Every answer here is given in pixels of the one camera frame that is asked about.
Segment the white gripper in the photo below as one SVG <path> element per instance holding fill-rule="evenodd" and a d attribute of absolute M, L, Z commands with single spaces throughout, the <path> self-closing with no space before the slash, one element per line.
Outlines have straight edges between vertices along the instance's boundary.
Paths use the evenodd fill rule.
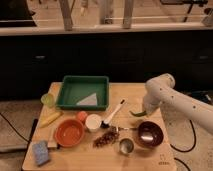
<path fill-rule="evenodd" d="M 151 115 L 153 114 L 160 105 L 160 101 L 149 94 L 146 94 L 143 98 L 143 102 L 142 102 L 142 107 L 143 107 L 143 111 L 147 114 L 147 115 Z"/>

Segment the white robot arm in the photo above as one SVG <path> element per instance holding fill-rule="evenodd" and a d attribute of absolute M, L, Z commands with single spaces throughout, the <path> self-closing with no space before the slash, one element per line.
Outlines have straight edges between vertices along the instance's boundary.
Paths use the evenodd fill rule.
<path fill-rule="evenodd" d="M 175 79 L 168 73 L 149 79 L 145 83 L 143 110 L 152 114 L 164 102 L 213 135 L 213 106 L 174 90 L 174 86 Z"/>

